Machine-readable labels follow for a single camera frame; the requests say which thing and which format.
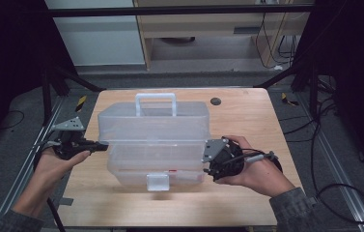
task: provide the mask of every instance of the box handle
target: box handle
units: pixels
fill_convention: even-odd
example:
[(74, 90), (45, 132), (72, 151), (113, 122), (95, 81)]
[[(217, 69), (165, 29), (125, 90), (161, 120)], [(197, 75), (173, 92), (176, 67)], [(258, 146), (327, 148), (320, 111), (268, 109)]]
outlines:
[(172, 116), (176, 117), (176, 95), (174, 93), (158, 93), (158, 94), (136, 94), (136, 116), (140, 117), (140, 100), (141, 99), (172, 99)]

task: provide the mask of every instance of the gray carpet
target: gray carpet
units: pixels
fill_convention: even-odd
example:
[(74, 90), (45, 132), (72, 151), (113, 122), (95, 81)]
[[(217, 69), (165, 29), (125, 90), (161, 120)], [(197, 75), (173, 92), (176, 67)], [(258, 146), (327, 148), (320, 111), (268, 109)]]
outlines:
[[(195, 72), (195, 73), (156, 73), (156, 74), (118, 74), (101, 76), (84, 76), (100, 87), (109, 89), (116, 88), (165, 88), (165, 87), (212, 87), (212, 86), (243, 86), (248, 87), (259, 84), (272, 77), (273, 72)], [(290, 100), (298, 101), (296, 95), (288, 91), (286, 81), (269, 91), (274, 109), (279, 119), (289, 119), (297, 116), (306, 116), (301, 106), (294, 106), (281, 101), (281, 92), (286, 92)], [(88, 97), (79, 117), (84, 125), (87, 125), (95, 105), (98, 93), (85, 90), (73, 82), (70, 82), (71, 92), (65, 98), (64, 107), (58, 116), (58, 122), (68, 120), (77, 115), (74, 112), (78, 99), (86, 95)], [(351, 140), (348, 130), (343, 126), (336, 111), (331, 111), (322, 117), (322, 130), (331, 142), (331, 146), (337, 157), (352, 179), (353, 184), (364, 191), (364, 162), (359, 161), (358, 152)], [(15, 98), (10, 106), (10, 114), (4, 120), (3, 129), (0, 130), (0, 207), (6, 197), (9, 188), (25, 161), (28, 152), (33, 145), (42, 126), (42, 92), (34, 89)], [(280, 121), (283, 131), (290, 131), (308, 122), (308, 118), (294, 118)], [(288, 145), (292, 152), (295, 166), (300, 176), (306, 193), (315, 195), (311, 180), (310, 170), (310, 146), (311, 141), (295, 142), (310, 138), (313, 134), (312, 128), (308, 127), (295, 133), (286, 135)], [(334, 182), (331, 170), (322, 155), (322, 149), (317, 145), (315, 148), (314, 165), (318, 186)], [(56, 202), (62, 196), (65, 182), (55, 192)], [(349, 208), (345, 203), (339, 190), (331, 190), (325, 194), (325, 201), (347, 217), (351, 217)], [(320, 205), (318, 208), (320, 217), (331, 231), (360, 231), (356, 225), (345, 222)], [(46, 210), (42, 216), (45, 227), (55, 228), (52, 216)]]

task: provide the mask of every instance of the person's right hand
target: person's right hand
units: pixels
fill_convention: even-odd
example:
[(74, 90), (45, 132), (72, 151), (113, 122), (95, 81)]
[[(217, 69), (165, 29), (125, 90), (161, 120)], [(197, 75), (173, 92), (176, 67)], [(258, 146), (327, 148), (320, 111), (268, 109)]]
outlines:
[[(238, 143), (241, 149), (252, 148), (243, 136), (229, 135), (224, 137)], [(244, 154), (251, 153), (250, 150), (243, 150), (242, 152)], [(270, 197), (295, 189), (295, 186), (269, 159), (261, 159), (252, 163), (246, 162), (241, 173), (236, 176), (221, 178), (216, 183), (244, 186)]]

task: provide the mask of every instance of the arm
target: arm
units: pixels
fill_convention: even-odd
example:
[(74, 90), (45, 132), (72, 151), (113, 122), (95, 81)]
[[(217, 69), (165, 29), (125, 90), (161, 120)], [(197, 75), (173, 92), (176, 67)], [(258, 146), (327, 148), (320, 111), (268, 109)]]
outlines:
[[(252, 148), (245, 137), (225, 137), (237, 142), (242, 149)], [(216, 183), (244, 186), (270, 196), (269, 202), (277, 218), (278, 231), (324, 231), (314, 213), (314, 202), (268, 159), (247, 162), (240, 174), (219, 179)]]
[(38, 219), (47, 198), (55, 190), (65, 173), (85, 160), (89, 151), (72, 159), (59, 159), (52, 148), (43, 150), (26, 189), (21, 193), (13, 209), (0, 219), (0, 231), (41, 231), (43, 222)]

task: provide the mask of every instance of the white cabinet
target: white cabinet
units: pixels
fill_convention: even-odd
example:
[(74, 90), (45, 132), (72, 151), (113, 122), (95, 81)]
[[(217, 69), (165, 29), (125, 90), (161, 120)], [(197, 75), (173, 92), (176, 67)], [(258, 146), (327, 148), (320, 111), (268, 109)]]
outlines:
[[(49, 9), (133, 7), (132, 0), (45, 0)], [(55, 17), (55, 23), (79, 67), (144, 65), (135, 16)]]

